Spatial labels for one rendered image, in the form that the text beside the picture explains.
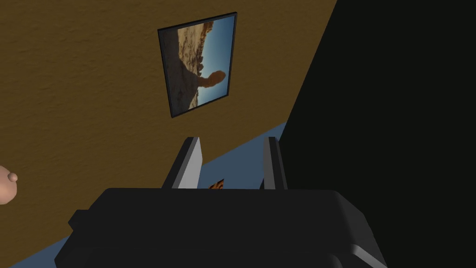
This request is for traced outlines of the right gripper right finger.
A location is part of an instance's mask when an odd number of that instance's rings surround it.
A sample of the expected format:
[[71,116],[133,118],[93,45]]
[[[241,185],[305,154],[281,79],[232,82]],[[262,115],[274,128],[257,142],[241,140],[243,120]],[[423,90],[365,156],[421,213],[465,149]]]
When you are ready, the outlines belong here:
[[264,178],[259,189],[287,189],[282,155],[276,137],[264,138]]

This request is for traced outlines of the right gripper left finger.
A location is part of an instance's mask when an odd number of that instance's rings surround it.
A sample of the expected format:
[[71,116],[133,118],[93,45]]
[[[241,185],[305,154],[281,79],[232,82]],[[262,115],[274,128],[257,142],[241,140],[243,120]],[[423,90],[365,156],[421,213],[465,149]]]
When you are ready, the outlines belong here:
[[187,137],[162,185],[163,189],[197,189],[203,157],[199,137]]

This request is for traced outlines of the framed desert landscape picture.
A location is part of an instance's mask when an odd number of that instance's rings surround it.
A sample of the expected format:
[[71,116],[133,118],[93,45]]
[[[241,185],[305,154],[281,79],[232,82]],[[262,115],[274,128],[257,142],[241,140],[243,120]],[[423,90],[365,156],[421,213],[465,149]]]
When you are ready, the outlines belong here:
[[230,93],[237,12],[157,30],[172,118]]

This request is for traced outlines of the pale pink round knob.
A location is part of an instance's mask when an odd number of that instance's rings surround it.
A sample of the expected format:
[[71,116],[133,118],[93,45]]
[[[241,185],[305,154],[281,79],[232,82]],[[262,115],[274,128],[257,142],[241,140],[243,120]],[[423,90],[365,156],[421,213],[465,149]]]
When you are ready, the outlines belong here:
[[0,205],[11,202],[17,194],[18,176],[0,166]]

